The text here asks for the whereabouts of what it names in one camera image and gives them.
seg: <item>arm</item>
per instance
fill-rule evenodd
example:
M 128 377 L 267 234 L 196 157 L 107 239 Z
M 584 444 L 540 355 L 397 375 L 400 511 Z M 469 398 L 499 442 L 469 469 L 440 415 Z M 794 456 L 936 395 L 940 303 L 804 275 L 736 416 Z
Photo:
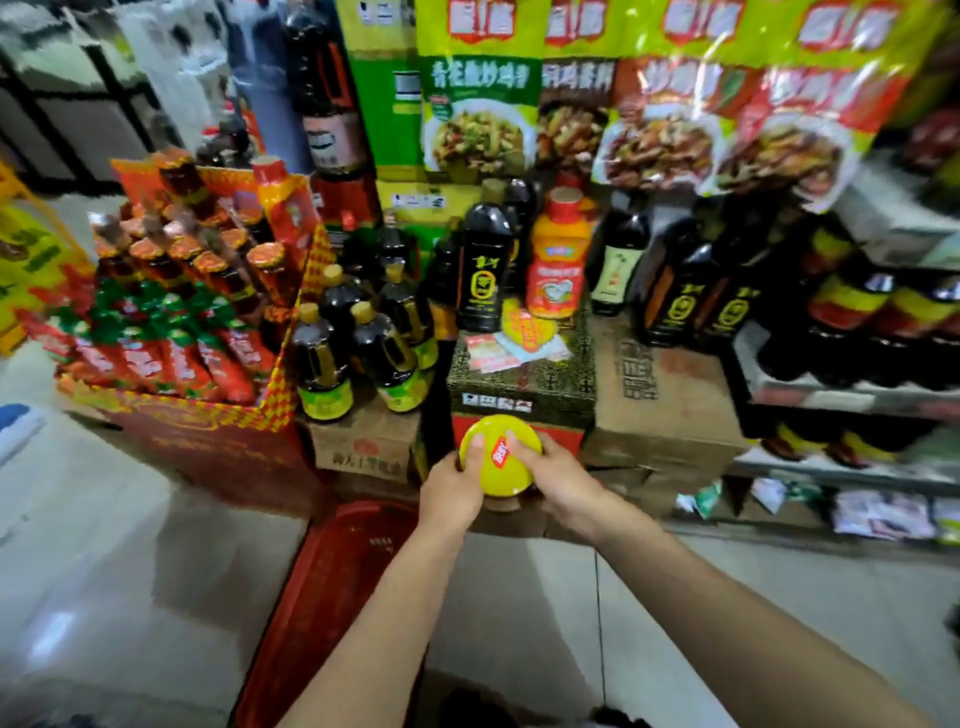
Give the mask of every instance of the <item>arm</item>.
M 545 506 L 594 544 L 740 728 L 914 728 L 932 721 L 834 643 L 729 578 L 538 433 L 508 435 Z
M 475 437 L 462 473 L 451 452 L 420 489 L 420 521 L 360 616 L 278 728 L 400 728 L 467 529 L 483 504 Z

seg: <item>black bottle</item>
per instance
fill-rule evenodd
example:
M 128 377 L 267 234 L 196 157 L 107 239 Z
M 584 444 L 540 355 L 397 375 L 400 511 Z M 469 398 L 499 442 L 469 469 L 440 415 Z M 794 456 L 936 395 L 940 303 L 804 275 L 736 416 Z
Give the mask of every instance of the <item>black bottle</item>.
M 622 209 L 626 198 L 622 192 L 614 192 L 613 197 L 608 217 L 613 215 L 619 222 L 604 229 L 603 266 L 590 289 L 590 310 L 600 316 L 616 316 L 623 309 L 640 260 L 650 247 L 647 212 Z

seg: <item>snack packet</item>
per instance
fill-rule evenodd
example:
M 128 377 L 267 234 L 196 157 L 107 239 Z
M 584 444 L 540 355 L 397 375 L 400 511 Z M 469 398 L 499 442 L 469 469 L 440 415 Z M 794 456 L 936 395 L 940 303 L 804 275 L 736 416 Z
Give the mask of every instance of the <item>snack packet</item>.
M 418 1 L 428 180 L 472 184 L 533 165 L 549 9 L 547 0 Z

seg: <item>box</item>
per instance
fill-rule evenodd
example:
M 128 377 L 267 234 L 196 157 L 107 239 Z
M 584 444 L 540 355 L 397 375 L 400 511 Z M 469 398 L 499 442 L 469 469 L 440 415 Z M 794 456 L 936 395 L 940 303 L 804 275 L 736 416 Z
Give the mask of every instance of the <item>box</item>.
M 420 441 L 420 412 L 398 414 L 372 388 L 354 390 L 353 409 L 338 422 L 322 425 L 299 416 L 313 440 L 321 470 L 362 473 L 396 482 L 421 483 L 426 456 Z
M 561 330 L 572 356 L 563 362 L 533 361 L 494 374 L 469 367 L 467 335 L 460 334 L 446 386 L 450 391 L 454 439 L 487 415 L 509 414 L 547 432 L 577 454 L 593 423 L 596 375 L 593 345 L 581 310 L 572 328 Z
M 596 426 L 580 452 L 599 468 L 682 466 L 708 484 L 748 448 L 720 361 L 639 344 L 627 317 L 589 317 Z

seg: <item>red shopping basket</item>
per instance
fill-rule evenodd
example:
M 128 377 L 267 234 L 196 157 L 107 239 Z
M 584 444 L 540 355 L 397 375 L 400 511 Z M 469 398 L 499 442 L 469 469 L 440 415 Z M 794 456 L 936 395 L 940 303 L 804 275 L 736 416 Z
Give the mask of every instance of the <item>red shopping basket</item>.
M 363 501 L 311 526 L 240 697 L 238 728 L 279 723 L 416 525 L 410 508 Z

